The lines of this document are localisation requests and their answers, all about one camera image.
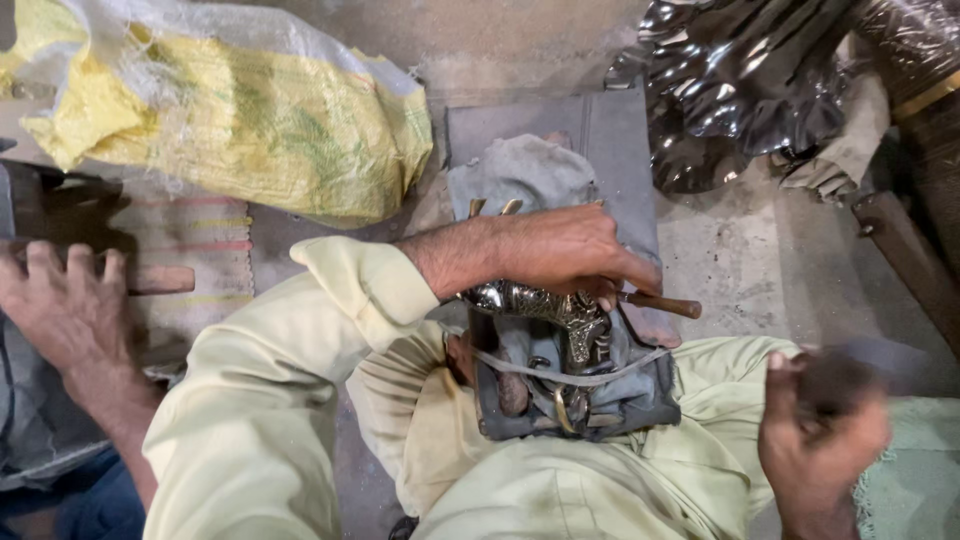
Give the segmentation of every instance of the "wooden handle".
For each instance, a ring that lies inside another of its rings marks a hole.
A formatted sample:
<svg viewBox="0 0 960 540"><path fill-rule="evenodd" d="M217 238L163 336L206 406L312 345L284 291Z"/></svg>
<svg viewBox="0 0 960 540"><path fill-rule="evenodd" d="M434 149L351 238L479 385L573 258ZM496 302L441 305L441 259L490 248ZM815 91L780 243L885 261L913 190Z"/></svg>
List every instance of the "wooden handle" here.
<svg viewBox="0 0 960 540"><path fill-rule="evenodd" d="M617 295L620 302L633 304L637 307L652 307L660 311L676 313L688 319L699 319L703 314L704 308L699 302L693 300L673 300L672 298L660 298L656 296L647 296L638 293L621 292Z"/></svg>
<svg viewBox="0 0 960 540"><path fill-rule="evenodd" d="M189 266L134 266L127 272L131 296L192 292L196 285L196 276Z"/></svg>

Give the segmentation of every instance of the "hairy forearm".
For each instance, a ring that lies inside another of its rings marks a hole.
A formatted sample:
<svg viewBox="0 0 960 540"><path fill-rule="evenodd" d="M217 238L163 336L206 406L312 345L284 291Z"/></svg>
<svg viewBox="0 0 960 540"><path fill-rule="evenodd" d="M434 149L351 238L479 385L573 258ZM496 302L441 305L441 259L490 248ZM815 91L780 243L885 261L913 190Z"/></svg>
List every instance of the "hairy forearm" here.
<svg viewBox="0 0 960 540"><path fill-rule="evenodd" d="M146 510L156 493L156 477L141 451L147 429L154 420L163 393L142 374L131 369L108 372L86 370L64 378L68 391L98 426L107 434L133 478L133 485ZM111 385L94 386L89 379L109 380ZM109 392L90 394L78 388L110 388Z"/></svg>
<svg viewBox="0 0 960 540"><path fill-rule="evenodd" d="M783 540L860 540L852 497L830 511L783 516Z"/></svg>
<svg viewBox="0 0 960 540"><path fill-rule="evenodd" d="M505 218L476 217L397 243L420 270L437 298L448 298L479 283L506 277Z"/></svg>

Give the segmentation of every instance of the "person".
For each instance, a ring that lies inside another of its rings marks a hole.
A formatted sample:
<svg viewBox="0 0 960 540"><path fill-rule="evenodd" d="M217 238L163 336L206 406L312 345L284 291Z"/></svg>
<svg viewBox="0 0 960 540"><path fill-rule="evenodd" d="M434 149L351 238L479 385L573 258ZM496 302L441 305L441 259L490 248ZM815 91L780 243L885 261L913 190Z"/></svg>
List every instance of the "person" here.
<svg viewBox="0 0 960 540"><path fill-rule="evenodd" d="M583 289L611 307L624 281L660 293L659 269L617 243L599 205L478 217L396 245L301 242L291 257L308 272L206 329L158 408L132 367L118 254L100 278L84 247L64 268L32 243L26 271L0 252L0 307L114 441L148 539L338 537L344 381L364 440L421 517L417 538L745 537L774 497L785 538L856 538L852 487L890 436L874 391L811 430L797 415L799 350L726 338L674 352L676 427L602 443L486 441L445 362L469 350L424 316L498 278Z"/></svg>

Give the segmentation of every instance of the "woven plastic bag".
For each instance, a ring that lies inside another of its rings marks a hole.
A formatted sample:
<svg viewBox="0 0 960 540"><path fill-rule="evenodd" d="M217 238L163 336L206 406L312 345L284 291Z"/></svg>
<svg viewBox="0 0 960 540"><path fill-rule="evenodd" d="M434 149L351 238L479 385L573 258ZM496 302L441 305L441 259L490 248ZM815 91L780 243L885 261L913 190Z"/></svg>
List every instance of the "woven plastic bag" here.
<svg viewBox="0 0 960 540"><path fill-rule="evenodd" d="M57 88L22 126L64 170L159 170L341 228L395 213L433 148L423 88L272 8L17 0L0 97Z"/></svg>

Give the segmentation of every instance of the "concrete floor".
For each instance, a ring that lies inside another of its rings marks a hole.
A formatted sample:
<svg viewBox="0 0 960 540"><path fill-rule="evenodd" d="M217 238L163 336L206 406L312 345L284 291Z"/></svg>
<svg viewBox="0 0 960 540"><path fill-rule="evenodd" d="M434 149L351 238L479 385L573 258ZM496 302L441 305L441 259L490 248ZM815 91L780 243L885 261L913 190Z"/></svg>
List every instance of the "concrete floor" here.
<svg viewBox="0 0 960 540"><path fill-rule="evenodd" d="M0 0L0 12L10 0ZM268 0L252 0L263 4ZM427 81L440 148L404 211L348 235L391 241L412 232L417 202L440 168L446 106L509 103L596 89L628 44L646 0L273 0L367 54L419 66ZM0 16L0 25L5 19ZM9 32L0 29L0 41ZM287 256L300 239L335 232L276 209L251 205L257 292L299 271ZM804 343L853 336L894 339L954 362L943 338L867 239L849 208L802 191L779 191L758 174L722 190L657 200L668 295L695 298L700 321L678 320L685 339L770 334ZM386 538L402 512L393 483L359 436L340 393L335 479L345 538ZM775 538L776 512L752 528Z"/></svg>

